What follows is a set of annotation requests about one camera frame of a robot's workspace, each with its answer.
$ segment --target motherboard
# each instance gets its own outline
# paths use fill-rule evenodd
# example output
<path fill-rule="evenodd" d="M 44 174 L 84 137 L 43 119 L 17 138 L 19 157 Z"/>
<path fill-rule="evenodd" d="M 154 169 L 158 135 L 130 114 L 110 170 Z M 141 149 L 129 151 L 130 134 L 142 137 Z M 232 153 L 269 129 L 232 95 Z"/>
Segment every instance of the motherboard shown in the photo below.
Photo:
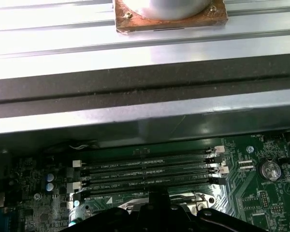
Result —
<path fill-rule="evenodd" d="M 290 232 L 290 154 L 283 134 L 243 135 L 16 158 L 3 232 L 58 232 L 112 207 L 131 210 L 168 188 L 192 214 L 212 207 Z"/>

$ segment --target capacitor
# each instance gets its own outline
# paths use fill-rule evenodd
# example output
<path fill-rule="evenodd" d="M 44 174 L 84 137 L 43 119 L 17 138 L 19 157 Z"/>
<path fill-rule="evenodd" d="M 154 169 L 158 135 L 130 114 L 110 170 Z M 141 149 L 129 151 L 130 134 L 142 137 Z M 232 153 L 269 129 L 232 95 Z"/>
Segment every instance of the capacitor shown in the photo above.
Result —
<path fill-rule="evenodd" d="M 78 200 L 76 200 L 76 201 L 73 202 L 74 207 L 78 207 L 80 204 L 81 203 Z"/>
<path fill-rule="evenodd" d="M 54 190 L 54 184 L 53 183 L 48 183 L 46 185 L 46 191 L 50 192 L 50 191 L 53 191 Z"/>
<path fill-rule="evenodd" d="M 47 182 L 52 182 L 54 179 L 55 179 L 54 174 L 52 174 L 52 173 L 47 174 L 47 176 L 46 176 Z"/>
<path fill-rule="evenodd" d="M 80 223 L 81 221 L 82 219 L 78 217 L 69 223 L 69 227 L 74 226 L 75 224 Z"/>

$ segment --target screw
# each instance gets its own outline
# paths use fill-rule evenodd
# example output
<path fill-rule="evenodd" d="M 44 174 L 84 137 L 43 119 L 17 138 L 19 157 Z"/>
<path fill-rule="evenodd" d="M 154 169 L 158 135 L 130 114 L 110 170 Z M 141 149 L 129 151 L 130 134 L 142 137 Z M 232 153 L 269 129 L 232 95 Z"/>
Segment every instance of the screw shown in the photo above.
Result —
<path fill-rule="evenodd" d="M 208 199 L 208 201 L 212 204 L 215 202 L 215 199 L 211 197 L 210 199 Z"/>
<path fill-rule="evenodd" d="M 172 210 L 177 210 L 177 209 L 179 209 L 179 207 L 177 205 L 171 205 L 171 209 Z"/>
<path fill-rule="evenodd" d="M 34 196 L 33 196 L 34 200 L 38 201 L 42 198 L 42 196 L 39 194 L 39 193 L 36 193 Z"/>
<path fill-rule="evenodd" d="M 198 211 L 200 211 L 201 209 L 205 209 L 205 208 L 206 208 L 206 206 L 203 203 L 198 205 Z"/>
<path fill-rule="evenodd" d="M 216 12 L 217 11 L 216 6 L 211 6 L 211 8 L 209 8 L 209 11 L 210 12 Z"/>
<path fill-rule="evenodd" d="M 133 14 L 131 12 L 126 12 L 124 18 L 132 18 Z"/>
<path fill-rule="evenodd" d="M 253 148 L 253 146 L 248 146 L 248 147 L 246 148 L 246 151 L 247 151 L 249 154 L 251 154 L 251 153 L 253 153 L 253 152 L 255 151 L 255 149 Z"/>
<path fill-rule="evenodd" d="M 211 216 L 212 215 L 212 212 L 211 211 L 208 211 L 208 210 L 203 211 L 203 213 L 206 216 Z"/>

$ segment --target metal cylinder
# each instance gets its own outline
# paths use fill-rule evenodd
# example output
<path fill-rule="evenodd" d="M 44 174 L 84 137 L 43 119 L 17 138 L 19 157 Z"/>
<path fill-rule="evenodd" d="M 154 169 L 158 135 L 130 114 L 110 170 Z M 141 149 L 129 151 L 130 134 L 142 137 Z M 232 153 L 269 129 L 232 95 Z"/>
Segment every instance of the metal cylinder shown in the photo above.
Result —
<path fill-rule="evenodd" d="M 174 21 L 196 15 L 211 0 L 123 0 L 126 6 L 141 16 Z"/>

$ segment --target copper base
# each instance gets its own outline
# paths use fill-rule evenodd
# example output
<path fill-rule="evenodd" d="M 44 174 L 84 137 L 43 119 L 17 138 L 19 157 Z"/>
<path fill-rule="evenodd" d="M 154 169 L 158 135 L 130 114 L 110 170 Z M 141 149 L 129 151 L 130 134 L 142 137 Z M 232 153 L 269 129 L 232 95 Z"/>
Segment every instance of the copper base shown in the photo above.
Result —
<path fill-rule="evenodd" d="M 114 0 L 114 9 L 116 14 L 116 29 L 121 33 L 224 25 L 228 21 L 226 6 L 223 0 L 213 0 L 202 12 L 178 21 L 158 21 L 140 16 L 131 11 L 122 0 Z"/>

